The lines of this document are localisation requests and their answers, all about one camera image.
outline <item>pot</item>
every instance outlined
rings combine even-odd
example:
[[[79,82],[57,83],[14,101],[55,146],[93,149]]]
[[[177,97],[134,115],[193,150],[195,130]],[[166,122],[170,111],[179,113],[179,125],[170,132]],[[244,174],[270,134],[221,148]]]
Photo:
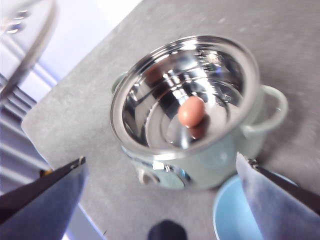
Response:
[[[112,129],[138,179],[170,189],[220,185],[236,171],[236,153],[255,158],[288,111],[279,90],[260,84],[249,50],[219,36],[189,36],[154,50],[112,91]],[[277,102],[271,116],[265,95]],[[189,96],[202,98],[206,111],[193,129],[177,116]]]

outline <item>brown egg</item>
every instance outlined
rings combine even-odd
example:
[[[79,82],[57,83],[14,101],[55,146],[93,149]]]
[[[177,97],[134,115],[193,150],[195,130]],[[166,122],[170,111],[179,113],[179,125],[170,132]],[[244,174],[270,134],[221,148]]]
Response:
[[[178,119],[187,128],[198,125],[205,115],[205,103],[198,96],[190,96],[178,109]]]

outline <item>gray countertop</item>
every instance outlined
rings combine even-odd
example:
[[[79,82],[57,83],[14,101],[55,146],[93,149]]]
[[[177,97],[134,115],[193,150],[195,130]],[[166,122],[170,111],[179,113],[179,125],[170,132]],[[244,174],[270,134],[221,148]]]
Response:
[[[181,224],[188,239],[215,239],[217,188],[139,184],[112,133],[112,83],[150,51],[181,37],[241,42],[256,57],[262,83],[289,100],[288,117],[257,160],[320,194],[319,13],[317,0],[145,0],[27,114],[22,127],[54,168],[86,156],[90,177],[80,203],[109,239],[146,239],[163,219]]]

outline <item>pot handle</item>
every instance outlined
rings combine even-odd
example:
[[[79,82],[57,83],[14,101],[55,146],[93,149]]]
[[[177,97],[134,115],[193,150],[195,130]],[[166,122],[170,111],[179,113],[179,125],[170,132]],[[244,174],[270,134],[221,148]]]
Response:
[[[114,83],[112,84],[112,87],[111,87],[111,93],[114,93],[116,91],[116,88],[117,86],[119,85],[119,83],[122,82],[123,79],[125,79],[127,75],[127,71],[121,73],[114,81]]]
[[[282,121],[285,119],[288,113],[288,100],[281,91],[267,85],[262,85],[261,87],[265,94],[268,94],[276,98],[278,104],[275,107],[274,114],[267,120],[257,124],[244,125],[241,127],[243,135],[247,138],[263,134],[275,129],[282,123]]]

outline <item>pot rim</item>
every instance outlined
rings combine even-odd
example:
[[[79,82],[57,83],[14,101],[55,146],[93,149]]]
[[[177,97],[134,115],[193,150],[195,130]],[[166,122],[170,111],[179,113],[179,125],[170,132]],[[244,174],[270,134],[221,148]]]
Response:
[[[139,72],[144,66],[146,66],[151,61],[165,55],[167,52],[177,49],[186,41],[195,40],[196,43],[207,43],[214,44],[222,49],[228,49],[229,54],[232,53],[232,57],[235,59],[243,60],[244,62],[239,62],[240,67],[244,73],[243,85],[244,94],[243,102],[241,103],[241,111],[236,118],[228,123],[224,131],[213,137],[206,137],[204,140],[195,142],[187,149],[182,148],[150,148],[144,146],[137,141],[135,141],[127,133],[123,119],[122,119],[122,109],[125,102],[125,97],[128,94],[133,83],[136,81],[135,74]],[[215,142],[220,141],[225,136],[228,136],[234,129],[241,125],[241,123],[248,116],[250,110],[252,109],[255,99],[257,97],[260,87],[260,74],[258,64],[253,54],[242,44],[237,41],[230,40],[222,36],[213,35],[194,35],[180,38],[176,41],[172,41],[166,45],[163,45],[151,53],[147,54],[140,61],[138,61],[126,74],[123,81],[117,87],[111,104],[110,109],[110,122],[112,126],[113,133],[115,137],[119,140],[122,145],[123,150],[129,154],[134,155],[137,158],[149,159],[155,161],[168,161],[177,158],[185,158],[190,155],[194,155],[203,149],[206,149],[213,145]]]

